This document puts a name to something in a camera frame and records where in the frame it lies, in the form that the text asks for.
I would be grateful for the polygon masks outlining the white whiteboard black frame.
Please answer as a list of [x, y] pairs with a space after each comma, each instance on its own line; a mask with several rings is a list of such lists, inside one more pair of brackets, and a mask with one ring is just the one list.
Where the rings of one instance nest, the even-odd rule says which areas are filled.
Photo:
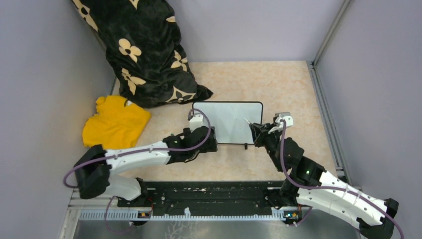
[[243, 145], [245, 149], [253, 144], [249, 124], [262, 123], [263, 103], [261, 101], [201, 101], [192, 107], [205, 113], [219, 144]]

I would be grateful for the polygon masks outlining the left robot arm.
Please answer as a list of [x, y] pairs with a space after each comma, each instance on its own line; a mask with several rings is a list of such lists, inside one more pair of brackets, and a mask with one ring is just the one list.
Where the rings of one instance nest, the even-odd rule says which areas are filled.
[[89, 148], [74, 165], [80, 198], [92, 199], [100, 195], [117, 196], [145, 205], [149, 192], [139, 178], [121, 174], [137, 168], [187, 163], [200, 154], [217, 151], [215, 128], [201, 126], [169, 136], [155, 144], [123, 150], [105, 150], [101, 145]]

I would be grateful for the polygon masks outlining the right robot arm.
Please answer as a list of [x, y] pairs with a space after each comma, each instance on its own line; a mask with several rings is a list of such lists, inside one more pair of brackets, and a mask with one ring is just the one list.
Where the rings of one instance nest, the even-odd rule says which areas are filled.
[[304, 150], [285, 137], [285, 121], [250, 123], [255, 147], [265, 148], [286, 179], [279, 191], [279, 207], [309, 206], [335, 216], [368, 239], [389, 239], [394, 230], [404, 238], [394, 217], [399, 203], [377, 199], [340, 180], [322, 165], [304, 156]]

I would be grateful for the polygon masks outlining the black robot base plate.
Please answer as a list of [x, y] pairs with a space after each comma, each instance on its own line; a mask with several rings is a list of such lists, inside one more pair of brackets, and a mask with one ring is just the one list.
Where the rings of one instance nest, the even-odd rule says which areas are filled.
[[181, 216], [188, 208], [192, 216], [270, 215], [273, 208], [297, 207], [282, 195], [283, 181], [181, 181], [141, 182], [142, 195], [134, 200], [118, 199], [118, 207], [145, 207], [154, 216]]

